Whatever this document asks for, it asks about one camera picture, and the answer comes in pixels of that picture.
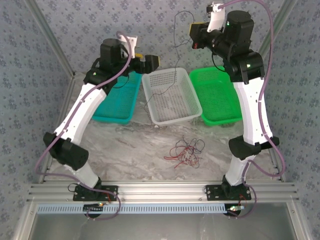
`black wire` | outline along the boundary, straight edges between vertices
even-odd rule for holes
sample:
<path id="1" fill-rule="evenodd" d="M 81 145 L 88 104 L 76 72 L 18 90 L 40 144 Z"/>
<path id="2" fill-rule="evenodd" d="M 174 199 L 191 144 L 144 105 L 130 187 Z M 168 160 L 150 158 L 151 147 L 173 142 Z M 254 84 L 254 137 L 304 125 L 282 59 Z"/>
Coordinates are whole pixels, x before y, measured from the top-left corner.
<path id="1" fill-rule="evenodd" d="M 178 146 L 178 144 L 180 142 L 184 142 L 184 144 L 182 144 L 182 146 Z M 197 147 L 197 144 L 198 142 L 202 142 L 203 143 L 203 147 L 201 148 L 201 150 L 198 149 Z M 191 139 L 191 141 L 188 143 L 186 140 L 185 140 L 185 136 L 183 135 L 182 136 L 182 139 L 177 141 L 175 143 L 175 155 L 178 156 L 178 153 L 177 153 L 177 147 L 192 147 L 191 151 L 192 153 L 191 154 L 201 154 L 202 151 L 204 150 L 206 144 L 205 142 L 202 140 L 202 139 L 196 139 L 195 137 L 193 139 Z M 200 167 L 200 162 L 198 161 L 198 166 L 197 167 L 194 167 L 195 169 L 198 169 Z"/>
<path id="2" fill-rule="evenodd" d="M 70 183 L 70 184 L 68 185 L 68 187 L 67 187 L 69 192 L 74 193 L 75 191 L 71 191 L 71 190 L 69 189 L 69 187 L 70 187 L 71 185 L 78 185 L 78 184 L 77 184 L 77 183 Z"/>
<path id="3" fill-rule="evenodd" d="M 128 76 L 128 79 L 126 80 L 126 82 L 125 82 L 122 86 L 114 86 L 113 88 L 114 88 L 114 89 L 123 88 L 128 82 L 129 82 L 129 76 Z"/>
<path id="4" fill-rule="evenodd" d="M 219 71 L 225 73 L 226 71 L 224 71 L 221 68 L 217 67 L 217 65 L 215 63 L 215 59 L 214 59 L 214 52 L 211 53 L 211 58 L 212 58 L 212 62 L 213 62 L 213 65 L 215 66 L 215 68 L 218 69 Z"/>
<path id="5" fill-rule="evenodd" d="M 148 111 L 146 110 L 146 106 L 147 106 L 147 104 L 149 103 L 149 101 L 153 98 L 153 96 L 154 95 L 162 95 L 162 94 L 164 94 L 164 93 L 166 93 L 168 90 L 169 90 L 169 88 L 171 88 L 173 85 L 175 85 L 175 83 L 176 83 L 176 78 L 177 78 L 177 65 L 178 65 L 178 63 L 179 63 L 179 61 L 180 61 L 180 55 L 179 55 L 179 52 L 178 52 L 178 47 L 180 47 L 180 46 L 182 46 L 182 45 L 186 45 L 187 43 L 190 43 L 190 40 L 191 40 L 191 37 L 189 38 L 189 39 L 184 39 L 184 40 L 182 40 L 182 42 L 179 44 L 179 45 L 176 45 L 176 20 L 177 20 L 177 15 L 179 15 L 179 14 L 181 14 L 181 13 L 189 13 L 189 14 L 191 14 L 191 16 L 192 16 L 192 23 L 194 23 L 195 22 L 195 16 L 192 14 L 192 12 L 190 12 L 190 11 L 187 11 L 187 10 L 183 10 L 183 11 L 179 11 L 176 15 L 174 15 L 174 23 L 173 23 L 173 44 L 174 44 L 174 48 L 175 48 L 175 51 L 176 51 L 176 55 L 177 55 L 177 57 L 178 57 L 178 59 L 177 59 L 177 61 L 176 61 L 176 63 L 175 63 L 175 66 L 174 66 L 174 80 L 173 80 L 173 83 L 164 91 L 164 92 L 162 92 L 162 93 L 153 93 L 152 95 L 151 95 L 151 97 L 149 98 L 149 100 L 146 102 L 146 104 L 143 106 L 143 109 L 144 109 L 144 111 L 146 112 L 146 114 L 148 114 L 148 118 L 150 119 L 150 121 L 151 121 L 151 125 L 152 125 L 152 120 L 151 120 L 151 118 L 149 117 L 149 113 L 148 113 Z"/>

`tangled wires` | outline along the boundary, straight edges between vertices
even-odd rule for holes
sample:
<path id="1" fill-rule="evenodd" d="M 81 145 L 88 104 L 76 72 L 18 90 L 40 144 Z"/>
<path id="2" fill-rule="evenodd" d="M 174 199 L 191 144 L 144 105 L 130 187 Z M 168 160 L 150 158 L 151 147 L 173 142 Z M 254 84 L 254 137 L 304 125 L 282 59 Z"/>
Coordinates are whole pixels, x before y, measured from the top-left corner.
<path id="1" fill-rule="evenodd" d="M 199 160 L 202 159 L 202 157 L 199 157 L 199 155 L 204 150 L 205 145 L 206 144 L 203 140 L 196 138 L 193 138 L 188 143 L 186 142 L 184 136 L 182 136 L 182 139 L 175 144 L 175 147 L 170 149 L 170 156 L 164 156 L 163 158 L 165 160 L 179 161 L 174 168 L 178 167 L 180 164 L 185 164 L 197 169 L 200 167 Z"/>

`teal plastic tray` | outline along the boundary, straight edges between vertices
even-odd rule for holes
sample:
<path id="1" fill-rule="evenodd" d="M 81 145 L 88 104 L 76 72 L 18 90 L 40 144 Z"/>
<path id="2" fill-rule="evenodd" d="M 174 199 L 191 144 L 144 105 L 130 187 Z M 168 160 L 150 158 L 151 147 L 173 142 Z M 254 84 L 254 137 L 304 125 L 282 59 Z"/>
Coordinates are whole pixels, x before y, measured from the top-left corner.
<path id="1" fill-rule="evenodd" d="M 141 77 L 136 72 L 129 74 L 128 82 L 127 77 L 118 77 L 118 82 L 100 103 L 92 119 L 104 123 L 128 124 L 134 114 Z"/>

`green plastic tray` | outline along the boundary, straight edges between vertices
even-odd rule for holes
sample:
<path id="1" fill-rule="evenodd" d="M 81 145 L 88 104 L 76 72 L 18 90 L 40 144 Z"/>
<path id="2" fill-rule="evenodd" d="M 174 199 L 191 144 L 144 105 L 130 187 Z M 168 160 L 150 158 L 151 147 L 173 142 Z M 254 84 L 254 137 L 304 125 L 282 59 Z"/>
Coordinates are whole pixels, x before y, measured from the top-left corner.
<path id="1" fill-rule="evenodd" d="M 202 106 L 201 117 L 207 126 L 242 120 L 239 99 L 227 73 L 206 67 L 193 70 L 189 76 Z"/>

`metal bracket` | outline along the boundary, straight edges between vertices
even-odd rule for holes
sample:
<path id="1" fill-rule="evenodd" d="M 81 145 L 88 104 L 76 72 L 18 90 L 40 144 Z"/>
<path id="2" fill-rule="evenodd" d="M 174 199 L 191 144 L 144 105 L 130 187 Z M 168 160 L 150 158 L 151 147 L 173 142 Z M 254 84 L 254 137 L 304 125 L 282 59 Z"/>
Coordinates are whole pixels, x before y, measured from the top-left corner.
<path id="1" fill-rule="evenodd" d="M 225 191 L 222 189 L 221 185 L 206 185 L 205 194 L 208 201 L 240 201 L 243 200 L 240 195 L 243 195 L 246 200 L 251 200 L 251 193 L 248 187 L 244 187 L 241 190 L 238 189 L 237 194 L 232 199 L 226 196 Z"/>
<path id="2" fill-rule="evenodd" d="M 118 186 L 116 185 L 102 185 L 100 190 L 107 190 L 118 195 Z M 117 199 L 111 194 L 106 194 L 103 192 L 91 191 L 84 188 L 81 185 L 77 185 L 74 188 L 73 201 L 75 202 L 85 202 L 85 201 L 98 201 L 98 202 L 116 202 Z"/>

